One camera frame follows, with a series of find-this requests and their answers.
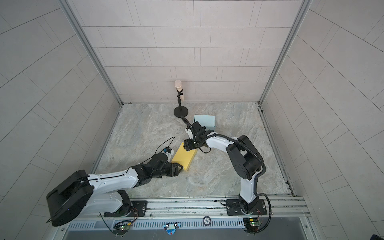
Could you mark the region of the light blue paper box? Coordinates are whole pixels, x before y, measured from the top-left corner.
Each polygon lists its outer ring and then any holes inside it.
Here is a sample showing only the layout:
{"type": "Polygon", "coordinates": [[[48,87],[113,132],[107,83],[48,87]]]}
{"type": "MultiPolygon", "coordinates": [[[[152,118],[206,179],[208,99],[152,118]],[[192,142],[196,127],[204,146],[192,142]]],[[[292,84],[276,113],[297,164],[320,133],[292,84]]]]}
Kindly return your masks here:
{"type": "Polygon", "coordinates": [[[194,115],[194,122],[198,122],[202,127],[206,127],[207,130],[216,130],[216,116],[194,115]]]}

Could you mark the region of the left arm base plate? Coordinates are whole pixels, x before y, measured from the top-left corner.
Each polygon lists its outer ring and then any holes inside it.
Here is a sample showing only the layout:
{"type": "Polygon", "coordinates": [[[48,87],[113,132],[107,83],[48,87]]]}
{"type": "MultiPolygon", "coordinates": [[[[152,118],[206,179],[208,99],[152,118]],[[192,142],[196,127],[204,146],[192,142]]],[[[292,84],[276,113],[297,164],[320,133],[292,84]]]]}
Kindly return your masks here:
{"type": "Polygon", "coordinates": [[[106,218],[144,217],[147,210],[147,201],[131,201],[131,204],[123,204],[116,212],[104,212],[106,218]]]}

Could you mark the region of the yellow paper box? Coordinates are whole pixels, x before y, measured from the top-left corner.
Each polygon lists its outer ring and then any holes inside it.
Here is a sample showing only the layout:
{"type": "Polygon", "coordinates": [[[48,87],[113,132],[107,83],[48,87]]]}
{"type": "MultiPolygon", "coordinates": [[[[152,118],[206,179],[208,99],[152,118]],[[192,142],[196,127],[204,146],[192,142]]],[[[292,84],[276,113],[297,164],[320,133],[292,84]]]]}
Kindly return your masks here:
{"type": "Polygon", "coordinates": [[[178,163],[183,166],[184,171],[188,171],[189,167],[197,153],[197,149],[187,151],[184,148],[184,143],[181,143],[179,149],[176,151],[171,163],[178,163]]]}

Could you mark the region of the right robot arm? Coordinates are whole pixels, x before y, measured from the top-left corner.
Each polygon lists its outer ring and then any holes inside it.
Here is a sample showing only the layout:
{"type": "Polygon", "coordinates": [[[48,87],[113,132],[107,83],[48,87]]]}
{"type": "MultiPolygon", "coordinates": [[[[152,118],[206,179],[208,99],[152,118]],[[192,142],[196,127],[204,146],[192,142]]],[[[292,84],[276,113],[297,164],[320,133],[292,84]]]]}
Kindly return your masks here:
{"type": "Polygon", "coordinates": [[[241,178],[239,208],[246,215],[256,212],[261,195],[257,193],[258,178],[265,174],[266,165],[250,139],[245,135],[239,138],[221,135],[207,130],[199,122],[191,124],[184,117],[182,121],[187,125],[186,133],[189,136],[184,140],[184,149],[191,151],[206,147],[227,153],[236,173],[241,178]]]}

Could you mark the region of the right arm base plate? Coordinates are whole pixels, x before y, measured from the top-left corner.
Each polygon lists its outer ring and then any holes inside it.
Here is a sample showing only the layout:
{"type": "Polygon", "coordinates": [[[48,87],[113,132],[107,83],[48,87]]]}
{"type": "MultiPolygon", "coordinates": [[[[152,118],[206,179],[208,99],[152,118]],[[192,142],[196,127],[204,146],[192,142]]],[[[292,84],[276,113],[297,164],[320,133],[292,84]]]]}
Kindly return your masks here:
{"type": "Polygon", "coordinates": [[[268,214],[265,201],[263,199],[255,199],[251,203],[239,199],[221,200],[221,204],[227,208],[228,216],[246,216],[246,215],[262,215],[268,214]]]}

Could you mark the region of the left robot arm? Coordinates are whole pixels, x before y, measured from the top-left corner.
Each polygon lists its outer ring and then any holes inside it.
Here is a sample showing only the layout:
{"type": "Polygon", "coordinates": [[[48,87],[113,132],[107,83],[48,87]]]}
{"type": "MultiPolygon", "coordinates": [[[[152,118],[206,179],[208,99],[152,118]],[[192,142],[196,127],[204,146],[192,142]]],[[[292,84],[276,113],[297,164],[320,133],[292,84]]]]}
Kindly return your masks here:
{"type": "Polygon", "coordinates": [[[146,164],[104,175],[74,172],[47,194],[48,222],[59,227],[87,214],[104,213],[112,218],[137,214],[126,190],[148,184],[154,178],[178,176],[184,167],[171,163],[171,156],[157,153],[146,164]]]}

